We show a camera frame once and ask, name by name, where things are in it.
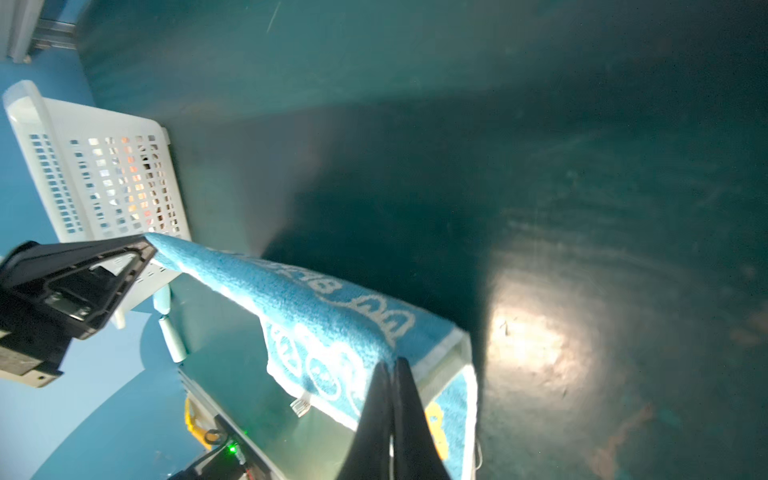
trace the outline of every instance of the towel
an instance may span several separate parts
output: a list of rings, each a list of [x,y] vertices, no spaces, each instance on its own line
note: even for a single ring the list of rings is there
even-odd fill
[[[477,381],[467,332],[433,313],[299,266],[148,233],[155,260],[258,316],[267,372],[290,395],[356,429],[373,368],[407,359],[452,480],[474,473]]]

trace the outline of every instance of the white printed pattern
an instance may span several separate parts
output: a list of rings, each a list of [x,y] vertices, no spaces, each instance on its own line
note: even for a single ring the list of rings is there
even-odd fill
[[[262,319],[275,342],[277,359],[288,372],[301,378],[302,371],[312,380],[318,395],[329,402],[338,400],[346,390],[346,399],[354,413],[360,415],[365,402],[366,367],[362,359],[343,342],[330,346],[323,343],[303,324],[297,324],[290,333],[284,327]],[[302,361],[296,344],[307,351]]]
[[[344,285],[338,280],[329,278],[321,273],[313,272],[300,266],[283,265],[281,263],[266,260],[249,259],[255,264],[276,270],[280,275],[287,276],[291,280],[300,280],[315,291],[317,298],[330,305],[340,306],[354,310],[374,322],[384,334],[384,339],[392,348],[395,348],[397,339],[403,337],[416,325],[416,317],[408,310],[388,310],[386,298],[382,295],[363,295],[351,299],[349,302],[336,302],[328,300],[323,295],[341,290]]]

